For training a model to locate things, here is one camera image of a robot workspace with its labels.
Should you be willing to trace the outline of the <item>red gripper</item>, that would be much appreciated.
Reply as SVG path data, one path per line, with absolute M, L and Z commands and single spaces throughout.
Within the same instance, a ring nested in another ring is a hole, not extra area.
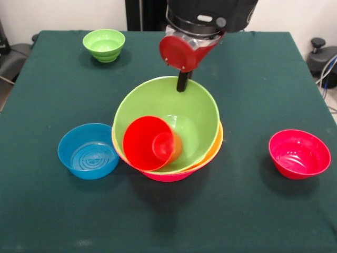
M 176 90 L 184 92 L 187 82 L 192 78 L 193 70 L 218 45 L 224 33 L 212 38 L 196 38 L 178 31 L 168 32 L 160 42 L 160 54 L 165 63 L 178 70 Z

